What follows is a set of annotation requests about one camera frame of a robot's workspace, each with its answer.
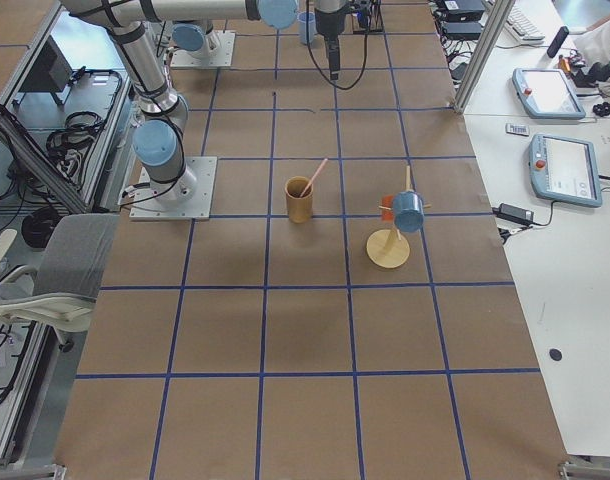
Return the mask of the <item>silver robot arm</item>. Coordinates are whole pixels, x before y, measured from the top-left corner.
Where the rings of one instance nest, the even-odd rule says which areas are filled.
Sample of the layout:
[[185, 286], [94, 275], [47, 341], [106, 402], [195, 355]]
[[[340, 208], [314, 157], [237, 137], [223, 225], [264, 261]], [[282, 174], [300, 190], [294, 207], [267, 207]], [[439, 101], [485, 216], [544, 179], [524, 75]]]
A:
[[125, 205], [147, 219], [199, 218], [210, 210], [214, 157], [184, 151], [188, 105], [172, 86], [148, 23], [178, 22], [201, 28], [212, 20], [261, 21], [284, 29], [298, 13], [296, 1], [64, 1], [69, 14], [103, 28], [138, 96], [143, 122], [135, 128], [133, 150], [147, 175], [145, 196]]
[[[256, 8], [263, 22], [277, 30], [298, 22], [300, 41], [307, 47], [314, 66], [324, 76], [311, 50], [315, 35], [321, 35], [328, 61], [327, 81], [334, 83], [338, 80], [341, 70], [339, 36], [345, 29], [345, 17], [351, 12], [350, 1], [315, 1], [314, 13], [309, 8], [299, 12], [297, 1], [252, 1], [251, 6]], [[176, 21], [172, 27], [172, 40], [181, 50], [195, 57], [208, 55], [217, 48], [216, 36], [208, 32], [210, 25], [207, 20]]]

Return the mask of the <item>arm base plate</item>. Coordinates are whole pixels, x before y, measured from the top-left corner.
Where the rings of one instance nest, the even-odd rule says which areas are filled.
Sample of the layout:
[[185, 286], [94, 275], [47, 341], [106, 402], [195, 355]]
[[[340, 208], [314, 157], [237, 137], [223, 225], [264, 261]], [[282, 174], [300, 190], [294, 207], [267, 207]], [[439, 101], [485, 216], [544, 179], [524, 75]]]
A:
[[139, 181], [149, 183], [135, 192], [129, 217], [134, 221], [208, 220], [217, 170], [215, 156], [185, 158], [185, 173], [168, 186], [152, 182], [141, 168]]
[[205, 33], [196, 25], [176, 25], [172, 33], [174, 52], [171, 67], [176, 69], [229, 68], [233, 60], [236, 34], [231, 30]]

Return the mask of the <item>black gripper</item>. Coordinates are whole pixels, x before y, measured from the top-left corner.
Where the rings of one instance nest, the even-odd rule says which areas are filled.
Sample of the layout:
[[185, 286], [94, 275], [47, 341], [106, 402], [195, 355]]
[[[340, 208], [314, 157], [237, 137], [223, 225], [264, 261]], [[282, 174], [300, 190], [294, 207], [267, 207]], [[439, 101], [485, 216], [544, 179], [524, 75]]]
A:
[[346, 0], [315, 0], [314, 13], [317, 32], [326, 43], [329, 78], [337, 81], [341, 69], [339, 37], [345, 30]]

